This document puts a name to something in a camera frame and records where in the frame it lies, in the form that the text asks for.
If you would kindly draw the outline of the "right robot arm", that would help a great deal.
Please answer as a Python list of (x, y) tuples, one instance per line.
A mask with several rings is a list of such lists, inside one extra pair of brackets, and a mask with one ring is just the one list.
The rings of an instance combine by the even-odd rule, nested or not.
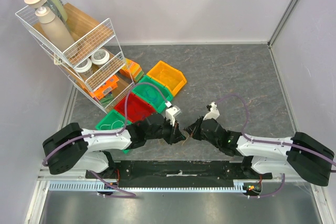
[(211, 143), (227, 156), (247, 158), (240, 172), (248, 179), (257, 174), (285, 174), (326, 187), (335, 165), (334, 152), (303, 132), (284, 138), (255, 137), (226, 130), (215, 119), (203, 117), (185, 131), (195, 140)]

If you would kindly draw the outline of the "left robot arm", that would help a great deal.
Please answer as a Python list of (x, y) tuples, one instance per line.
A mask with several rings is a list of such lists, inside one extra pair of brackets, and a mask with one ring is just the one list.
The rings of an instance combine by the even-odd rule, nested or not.
[(88, 130), (70, 123), (43, 142), (43, 166), (52, 175), (79, 169), (111, 178), (115, 165), (108, 150), (132, 150), (156, 139), (172, 145), (185, 140), (185, 136), (177, 121), (159, 113), (115, 130)]

